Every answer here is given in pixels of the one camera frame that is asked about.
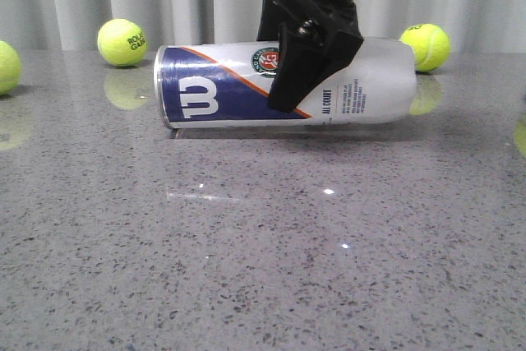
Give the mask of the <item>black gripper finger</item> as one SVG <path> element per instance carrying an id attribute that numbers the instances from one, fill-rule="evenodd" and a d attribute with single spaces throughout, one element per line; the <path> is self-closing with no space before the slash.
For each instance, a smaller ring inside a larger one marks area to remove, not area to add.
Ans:
<path id="1" fill-rule="evenodd" d="M 275 0 L 263 0 L 257 41 L 277 41 L 279 39 L 280 7 Z"/>
<path id="2" fill-rule="evenodd" d="M 319 0 L 267 0 L 267 39 L 279 42 L 268 106 L 284 113 L 349 66 L 364 41 L 353 1 Z"/>

